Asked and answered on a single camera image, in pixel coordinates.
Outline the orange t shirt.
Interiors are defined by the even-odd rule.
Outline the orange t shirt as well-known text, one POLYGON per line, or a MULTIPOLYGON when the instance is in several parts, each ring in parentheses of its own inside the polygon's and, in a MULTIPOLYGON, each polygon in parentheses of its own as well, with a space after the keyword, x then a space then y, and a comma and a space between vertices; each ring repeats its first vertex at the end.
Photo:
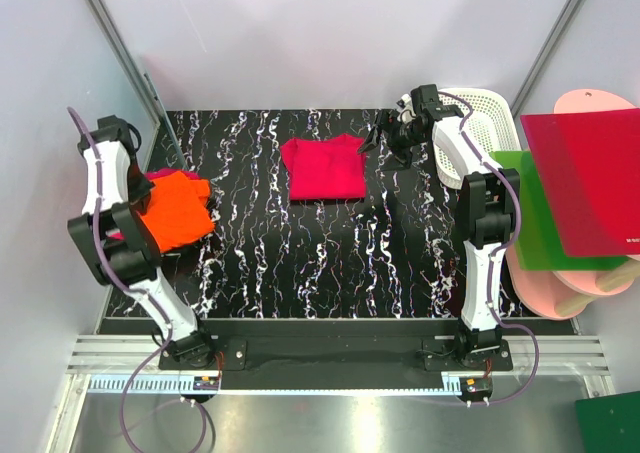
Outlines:
POLYGON ((151 200, 141 220, 161 253, 193 243, 214 231, 215 223, 205 208, 211 196, 208 180, 162 178, 152 183, 151 200))

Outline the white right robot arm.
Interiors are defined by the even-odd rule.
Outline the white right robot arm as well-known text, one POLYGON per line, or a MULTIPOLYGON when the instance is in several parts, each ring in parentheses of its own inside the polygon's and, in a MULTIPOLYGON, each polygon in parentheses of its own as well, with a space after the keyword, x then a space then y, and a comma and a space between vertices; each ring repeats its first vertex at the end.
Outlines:
POLYGON ((429 144, 444 152, 460 177, 454 226, 465 250, 466 286, 451 355, 470 370, 500 353, 500 275, 521 227, 519 174, 494 161, 467 131, 473 113, 467 100, 434 84, 421 85, 396 108, 376 114, 359 148, 367 153, 386 143, 391 158, 384 168, 400 171, 411 166, 415 147, 429 144))

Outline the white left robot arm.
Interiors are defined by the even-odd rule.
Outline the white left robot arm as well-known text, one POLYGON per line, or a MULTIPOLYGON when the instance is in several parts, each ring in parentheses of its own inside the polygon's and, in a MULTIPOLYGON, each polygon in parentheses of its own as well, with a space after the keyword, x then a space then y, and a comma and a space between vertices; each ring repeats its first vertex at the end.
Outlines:
POLYGON ((67 222, 73 243, 99 284, 125 293, 154 320, 164 356, 196 369, 208 367, 215 341, 164 276, 158 243, 141 219, 152 183, 138 166, 139 131, 114 115, 99 119, 91 131, 75 109, 67 111, 87 166, 82 213, 67 222))

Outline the red t shirt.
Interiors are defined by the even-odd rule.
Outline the red t shirt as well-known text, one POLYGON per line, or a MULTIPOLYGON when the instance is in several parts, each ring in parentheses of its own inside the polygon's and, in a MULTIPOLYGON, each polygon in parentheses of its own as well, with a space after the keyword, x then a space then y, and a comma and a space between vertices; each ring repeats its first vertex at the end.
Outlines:
POLYGON ((352 200, 366 195, 364 139, 349 134, 328 140, 293 138, 281 148, 292 201, 352 200))

